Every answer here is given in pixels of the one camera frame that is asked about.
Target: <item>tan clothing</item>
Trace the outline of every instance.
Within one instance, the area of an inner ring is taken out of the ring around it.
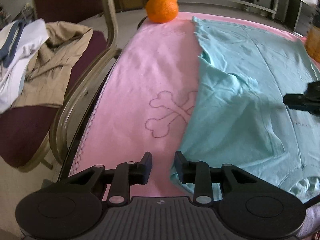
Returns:
[[[22,94],[12,107],[62,106],[71,68],[93,34],[92,28],[68,22],[47,23],[46,28],[49,39],[29,62]]]

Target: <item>ribbed gray panel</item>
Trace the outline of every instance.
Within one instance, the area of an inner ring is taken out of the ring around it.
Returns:
[[[74,240],[244,240],[244,238],[228,231],[212,209],[196,207],[187,197],[135,197],[128,206],[109,209],[96,228]]]

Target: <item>chair seat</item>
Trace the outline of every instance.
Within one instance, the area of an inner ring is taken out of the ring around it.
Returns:
[[[102,32],[94,31],[87,49],[72,67],[66,94],[81,74],[107,48]],[[0,115],[0,156],[12,167],[24,166],[36,153],[57,113],[57,108],[24,106]]]

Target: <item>gray floor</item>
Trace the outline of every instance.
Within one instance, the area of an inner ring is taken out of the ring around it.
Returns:
[[[180,5],[180,11],[238,18],[285,30],[282,25],[267,18],[246,13],[238,9],[212,5],[183,4]],[[119,25],[118,45],[120,47],[123,48],[129,39],[134,35],[138,23],[141,19],[143,19],[143,17],[145,17],[145,15],[146,13],[144,10],[127,11],[117,14]],[[95,30],[100,30],[105,35],[107,34],[107,27],[103,17],[92,17],[81,23],[93,27]],[[77,120],[77,118],[72,121],[70,127],[70,137],[72,137],[72,132],[78,126],[78,123],[79,120]],[[52,154],[49,154],[46,159],[53,162],[54,168],[52,171],[40,164],[33,171],[23,174],[16,169],[11,168],[0,158],[0,240],[8,239],[8,235],[4,236],[4,233],[1,232],[1,229],[16,236],[20,236],[20,230],[14,217],[14,210],[17,203],[24,196],[39,190],[44,179],[50,179],[53,181],[57,180],[61,166],[54,161]]]

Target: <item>shelf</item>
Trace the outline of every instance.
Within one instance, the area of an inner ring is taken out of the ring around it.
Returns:
[[[224,4],[221,4],[222,2],[233,2],[233,3],[239,3],[239,4],[244,4],[247,6],[255,7],[260,10],[276,14],[276,11],[274,11],[274,10],[265,8],[263,6],[260,6],[260,5],[254,4],[254,3],[243,1],[243,0],[178,0],[178,3],[179,2],[180,3],[204,3],[204,4],[214,4],[214,5],[224,5]]]

